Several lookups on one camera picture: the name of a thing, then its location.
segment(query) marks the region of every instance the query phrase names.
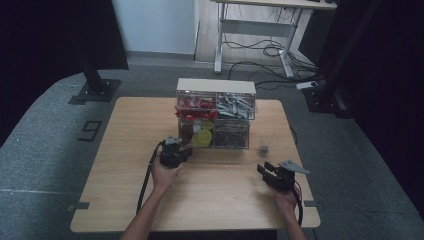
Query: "forearm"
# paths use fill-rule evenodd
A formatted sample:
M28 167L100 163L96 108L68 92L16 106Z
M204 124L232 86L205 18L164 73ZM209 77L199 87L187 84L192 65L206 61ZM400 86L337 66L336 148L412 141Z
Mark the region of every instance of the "forearm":
M290 240L306 240L305 233L300 227L299 223L296 220L296 215L293 211L282 211L281 212L286 225L287 232L289 234Z
M160 201L164 195L165 190L159 190L156 188L153 189L146 202L121 236L121 240L147 239L150 229L152 228L156 212L159 208Z

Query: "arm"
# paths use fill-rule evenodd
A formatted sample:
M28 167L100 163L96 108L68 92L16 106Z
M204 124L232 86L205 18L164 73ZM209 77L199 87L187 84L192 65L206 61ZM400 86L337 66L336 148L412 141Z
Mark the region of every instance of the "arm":
M128 225L127 229L120 238L121 240L147 239L163 196L165 196L175 178L178 176L178 173L183 170L183 168L184 163L181 163L178 168L167 169L159 163L158 158L155 159L152 168L152 177L154 182L153 191L138 211L137 215L131 221L130 225Z
M271 190L274 192L275 202L277 203L278 211L283 217L284 224L286 225L286 229L289 234L289 239L306 240L306 236L303 233L302 228L297 223L296 214L294 213L297 202L293 193L278 192L273 188L271 188Z

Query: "white wall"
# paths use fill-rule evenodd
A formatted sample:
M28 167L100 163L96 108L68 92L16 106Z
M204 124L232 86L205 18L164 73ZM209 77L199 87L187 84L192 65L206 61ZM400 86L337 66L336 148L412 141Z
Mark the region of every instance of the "white wall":
M126 51L194 54L199 0L113 0Z

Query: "yellow object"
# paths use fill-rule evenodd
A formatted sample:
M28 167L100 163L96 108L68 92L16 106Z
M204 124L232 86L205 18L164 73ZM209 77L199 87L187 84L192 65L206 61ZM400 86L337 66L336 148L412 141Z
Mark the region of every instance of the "yellow object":
M202 129L212 130L215 127L215 124L211 121L202 121L202 123L200 124L200 127Z
M202 129L193 136L192 142L197 147L207 147L211 143L212 133L209 130Z

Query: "gray carpet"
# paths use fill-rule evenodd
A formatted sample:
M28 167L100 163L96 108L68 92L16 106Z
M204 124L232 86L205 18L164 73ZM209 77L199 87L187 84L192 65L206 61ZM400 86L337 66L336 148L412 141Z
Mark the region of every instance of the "gray carpet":
M122 80L111 103L70 105L85 79L81 74L63 79L32 105L0 149L0 239L118 239L121 233L71 232L73 211L68 210L83 191L116 99L175 97L180 77L226 79L228 71L214 75L211 68L130 65L130 71L100 73ZM246 80L250 73L236 71L232 79ZM275 78L258 73L251 80ZM258 88L259 99L283 103L303 165L311 171L308 179L321 225L305 229L309 239L424 239L423 220L354 120L309 112L295 88L260 86L272 90ZM86 137L81 131L86 121L102 122L93 142L78 141ZM284 230L275 235L286 239ZM223 238L213 233L152 238L206 236Z

